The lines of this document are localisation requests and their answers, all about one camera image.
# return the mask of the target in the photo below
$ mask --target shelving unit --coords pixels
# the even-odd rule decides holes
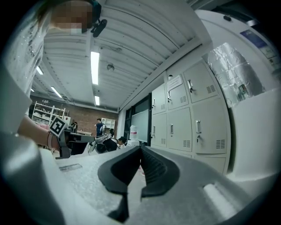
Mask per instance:
[[[105,124],[105,128],[114,129],[115,120],[102,118],[101,121]]]
[[[58,109],[58,108],[55,108],[54,105],[48,106],[48,105],[43,105],[43,104],[36,102],[31,119],[36,124],[50,125],[53,122],[53,119],[55,116],[59,116],[60,118],[63,119],[65,116],[65,108]]]

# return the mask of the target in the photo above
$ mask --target white shelf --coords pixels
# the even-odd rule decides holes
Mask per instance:
[[[38,119],[40,119],[40,120],[45,120],[45,121],[48,121],[48,122],[50,121],[50,119],[47,120],[47,119],[44,119],[44,118],[42,118],[42,117],[40,117],[40,116],[35,116],[35,115],[33,115],[33,116],[36,117],[36,118],[38,118]]]
[[[54,108],[55,110],[64,111],[65,109]]]
[[[115,120],[102,118],[101,121],[105,124],[105,128],[114,129]]]
[[[40,106],[42,106],[42,107],[47,107],[47,108],[51,109],[51,112],[44,112],[44,111],[42,111],[42,110],[40,110],[40,109],[37,109],[37,106],[38,106],[38,105],[40,105]],[[62,113],[60,113],[60,114],[62,114],[62,115],[54,115],[54,110],[58,110],[59,112],[62,112]],[[36,115],[34,115],[35,112],[40,112],[40,113],[42,113],[42,114],[48,114],[48,115],[50,115],[50,118],[49,118],[49,119],[45,119],[45,118],[42,118],[42,117],[40,117],[40,116],[36,116]],[[47,124],[50,125],[50,124],[53,122],[53,120],[52,120],[52,119],[53,119],[53,116],[58,116],[58,117],[60,117],[61,119],[63,119],[64,114],[65,114],[65,108],[64,108],[64,109],[58,109],[58,108],[55,108],[54,105],[53,105],[53,107],[51,107],[51,106],[42,105],[42,104],[36,102],[36,103],[35,103],[35,106],[34,106],[34,110],[33,110],[32,120],[33,120],[33,117],[34,117],[34,118],[36,118],[36,119],[40,119],[40,120],[42,120],[42,121],[48,122]]]
[[[43,105],[43,104],[40,104],[40,103],[36,103],[36,105],[44,106],[44,107],[47,107],[47,108],[50,108],[50,109],[52,109],[52,108],[53,108],[53,107],[51,107],[51,106],[48,106],[48,105]]]
[[[36,111],[38,111],[38,112],[41,112],[41,113],[45,113],[45,114],[50,114],[50,115],[51,115],[51,113],[50,113],[50,112],[44,112],[44,111],[39,110],[39,109],[34,109],[34,110],[36,110]]]

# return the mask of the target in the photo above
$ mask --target locker door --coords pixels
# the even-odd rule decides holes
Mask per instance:
[[[190,109],[168,113],[168,148],[191,152],[192,130]]]
[[[168,110],[188,105],[188,99],[184,84],[167,92]]]
[[[164,84],[162,84],[152,92],[152,114],[164,111],[166,111],[166,99]]]
[[[226,153],[227,128],[221,99],[194,105],[193,149],[197,153]]]
[[[218,95],[211,75],[202,62],[185,71],[184,77],[192,102]]]
[[[167,147],[167,114],[152,116],[151,137],[152,145]]]

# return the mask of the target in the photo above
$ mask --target fluorescent light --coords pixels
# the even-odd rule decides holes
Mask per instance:
[[[97,52],[91,52],[91,73],[93,84],[98,84],[98,61],[100,54]]]
[[[43,75],[42,70],[41,70],[40,67],[38,67],[38,66],[37,66],[37,71],[38,71],[38,73],[39,73],[40,75]]]
[[[100,105],[100,97],[95,96],[96,105]]]
[[[57,90],[54,87],[51,87],[53,91],[58,95],[58,97],[62,98],[62,96],[57,92]]]

